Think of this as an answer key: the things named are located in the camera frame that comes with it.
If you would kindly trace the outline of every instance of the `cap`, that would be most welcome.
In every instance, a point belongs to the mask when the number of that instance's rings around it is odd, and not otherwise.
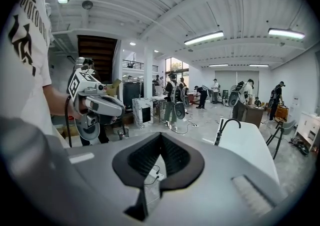
[[[172,74],[169,74],[168,76],[171,77],[171,78],[176,78],[177,74],[176,73],[172,73]]]

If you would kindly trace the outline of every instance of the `power strip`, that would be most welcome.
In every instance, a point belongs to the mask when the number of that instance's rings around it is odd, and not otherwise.
[[[153,178],[156,178],[157,176],[159,176],[158,180],[163,180],[165,176],[161,173],[157,174],[157,172],[158,170],[151,169],[149,175],[152,176]]]

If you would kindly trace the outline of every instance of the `railing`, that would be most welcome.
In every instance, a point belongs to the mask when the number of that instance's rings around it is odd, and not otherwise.
[[[145,64],[137,61],[122,60],[122,67],[144,70]],[[158,72],[158,66],[152,65],[152,71]]]

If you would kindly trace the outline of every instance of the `cardboard box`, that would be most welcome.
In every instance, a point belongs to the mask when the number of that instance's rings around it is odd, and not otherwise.
[[[116,96],[117,95],[117,88],[119,87],[122,81],[120,79],[116,79],[112,84],[106,84],[105,93],[109,96]]]

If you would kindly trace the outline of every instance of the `black rubber opening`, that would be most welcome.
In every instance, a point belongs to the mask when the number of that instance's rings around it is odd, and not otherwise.
[[[112,167],[121,181],[140,189],[134,206],[125,213],[139,220],[148,216],[144,193],[144,181],[159,156],[162,156],[167,177],[160,182],[163,191],[188,187],[202,173],[205,161],[194,148],[165,133],[155,133],[145,140],[120,151],[112,161]]]

